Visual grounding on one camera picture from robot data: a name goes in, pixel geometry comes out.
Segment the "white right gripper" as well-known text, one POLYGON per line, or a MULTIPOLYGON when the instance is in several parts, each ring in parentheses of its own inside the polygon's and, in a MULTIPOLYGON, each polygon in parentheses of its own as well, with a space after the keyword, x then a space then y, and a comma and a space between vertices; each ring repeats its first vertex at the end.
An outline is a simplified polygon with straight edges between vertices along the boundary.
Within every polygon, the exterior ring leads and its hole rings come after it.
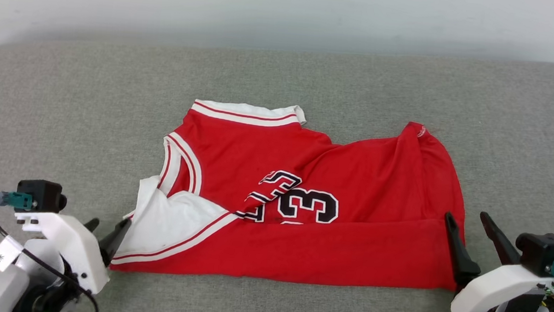
POLYGON ((550 287, 552 276, 538 276, 522 265, 521 256, 504 232, 485 211, 480 220, 488 239, 492 241, 503 265, 483 275, 460 236, 461 230, 451 212, 445 215, 445 229, 451 257, 453 279, 456 283, 451 312, 487 312, 522 294, 537 289, 538 284, 550 287))

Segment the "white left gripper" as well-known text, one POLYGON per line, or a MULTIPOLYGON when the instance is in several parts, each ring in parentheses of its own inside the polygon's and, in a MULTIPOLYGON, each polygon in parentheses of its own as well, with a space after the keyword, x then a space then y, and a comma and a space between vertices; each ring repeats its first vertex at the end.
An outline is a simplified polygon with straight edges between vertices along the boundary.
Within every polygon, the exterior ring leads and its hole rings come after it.
POLYGON ((25 246, 28 251, 60 273, 68 264, 78 274, 80 287, 93 294, 98 294, 108 283, 107 267, 132 224, 130 218, 123 219, 98 243, 92 234, 100 223, 97 217, 85 224, 73 216, 51 212, 20 212, 15 217, 23 221, 23 231, 43 236, 40 240, 29 240, 25 246))

